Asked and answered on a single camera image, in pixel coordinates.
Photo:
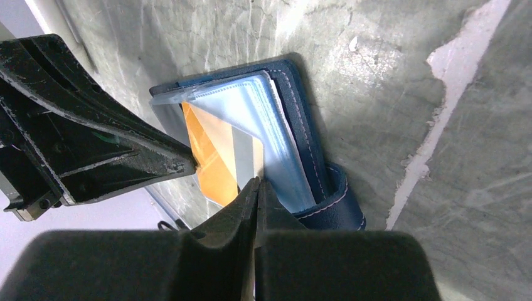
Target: blue leather wallet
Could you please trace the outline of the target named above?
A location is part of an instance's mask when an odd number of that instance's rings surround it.
[[[349,187],[345,172],[335,164],[324,162],[321,143],[312,122],[302,80],[293,62],[279,60],[216,71],[208,75],[152,87],[150,93],[155,97],[163,93],[258,71],[266,71],[275,82],[285,117],[294,136],[297,151],[316,202],[315,206],[293,213],[293,215],[309,229],[363,230],[366,227],[366,220]],[[171,129],[166,128],[164,122],[163,127],[167,132],[172,132]]]

